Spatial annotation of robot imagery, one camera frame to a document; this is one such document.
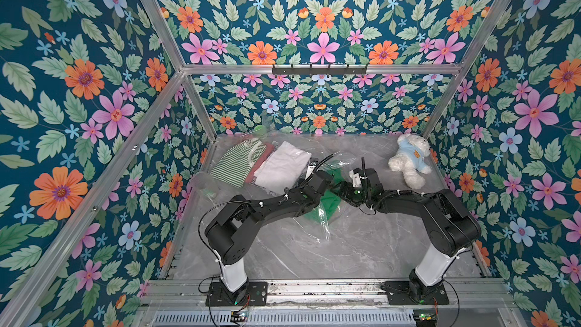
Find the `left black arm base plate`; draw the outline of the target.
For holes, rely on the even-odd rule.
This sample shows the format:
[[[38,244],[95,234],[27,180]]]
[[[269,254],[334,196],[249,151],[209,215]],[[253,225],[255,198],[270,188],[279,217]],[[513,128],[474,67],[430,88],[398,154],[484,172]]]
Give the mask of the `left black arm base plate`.
[[[207,293],[207,307],[252,307],[265,306],[269,284],[267,282],[246,282],[236,292],[230,292],[224,284],[212,282]]]

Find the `green t-shirt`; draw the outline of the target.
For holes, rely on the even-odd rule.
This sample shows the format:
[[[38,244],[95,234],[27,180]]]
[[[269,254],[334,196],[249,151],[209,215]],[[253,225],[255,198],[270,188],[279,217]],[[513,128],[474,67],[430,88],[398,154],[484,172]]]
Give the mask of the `green t-shirt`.
[[[321,197],[319,205],[305,214],[305,218],[310,221],[317,222],[321,225],[329,223],[333,215],[337,212],[342,198],[337,195],[340,184],[344,181],[342,171],[340,169],[329,169],[327,173],[332,176],[331,184]]]

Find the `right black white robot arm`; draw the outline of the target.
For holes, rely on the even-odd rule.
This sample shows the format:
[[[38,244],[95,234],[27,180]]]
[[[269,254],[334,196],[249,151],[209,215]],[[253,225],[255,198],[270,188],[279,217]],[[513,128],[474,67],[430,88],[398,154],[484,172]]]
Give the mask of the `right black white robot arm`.
[[[422,220],[431,245],[410,272],[405,290],[418,304],[440,293],[454,260],[471,251],[482,233],[478,221],[450,189],[431,193],[384,189],[378,173],[364,162],[352,172],[350,181],[334,186],[332,192],[354,207],[366,206],[373,215],[402,213]]]

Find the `clear plastic vacuum bag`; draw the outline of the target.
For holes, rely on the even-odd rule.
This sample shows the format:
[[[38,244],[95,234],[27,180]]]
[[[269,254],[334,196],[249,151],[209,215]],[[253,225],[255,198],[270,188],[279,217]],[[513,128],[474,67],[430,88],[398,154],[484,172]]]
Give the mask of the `clear plastic vacuum bag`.
[[[190,185],[217,209],[228,198],[272,198],[298,187],[315,171],[331,176],[331,185],[343,181],[355,155],[324,145],[324,138],[292,135],[258,126],[249,133],[228,132],[219,140],[207,171]]]

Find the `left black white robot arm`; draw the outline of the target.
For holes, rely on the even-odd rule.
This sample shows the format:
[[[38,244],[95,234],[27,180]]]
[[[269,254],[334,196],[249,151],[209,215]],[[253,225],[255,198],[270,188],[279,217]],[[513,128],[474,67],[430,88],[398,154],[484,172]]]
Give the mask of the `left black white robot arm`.
[[[244,258],[262,227],[310,213],[319,206],[332,182],[332,175],[316,168],[283,195],[263,200],[236,195],[227,201],[202,237],[218,261],[222,287],[235,295],[245,290],[249,279]]]

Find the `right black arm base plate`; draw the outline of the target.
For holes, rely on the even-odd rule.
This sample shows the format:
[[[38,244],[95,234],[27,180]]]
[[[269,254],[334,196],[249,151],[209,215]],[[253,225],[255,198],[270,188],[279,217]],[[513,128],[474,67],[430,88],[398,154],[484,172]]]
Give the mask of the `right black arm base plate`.
[[[443,282],[424,286],[420,282],[385,281],[381,290],[386,292],[390,305],[449,305]]]

